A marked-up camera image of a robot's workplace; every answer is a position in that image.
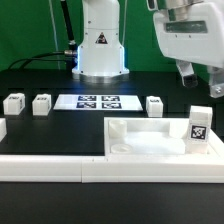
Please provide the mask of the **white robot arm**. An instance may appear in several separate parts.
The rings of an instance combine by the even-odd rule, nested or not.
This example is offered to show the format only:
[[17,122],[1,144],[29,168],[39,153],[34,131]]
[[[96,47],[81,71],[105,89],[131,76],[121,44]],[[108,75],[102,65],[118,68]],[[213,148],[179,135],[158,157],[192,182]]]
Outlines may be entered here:
[[[182,83],[197,85],[195,64],[210,74],[210,96],[224,96],[224,0],[146,0],[162,54],[176,61]],[[91,82],[127,74],[119,42],[118,0],[82,0],[84,39],[74,75]]]

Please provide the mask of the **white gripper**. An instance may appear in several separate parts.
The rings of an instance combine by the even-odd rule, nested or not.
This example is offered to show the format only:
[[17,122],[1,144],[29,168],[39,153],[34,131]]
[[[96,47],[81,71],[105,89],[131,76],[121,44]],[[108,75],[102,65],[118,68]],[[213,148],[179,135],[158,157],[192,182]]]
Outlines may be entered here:
[[206,65],[210,96],[223,97],[224,1],[155,1],[154,4],[153,22],[159,48],[165,57],[177,59],[183,86],[198,85],[190,62]]

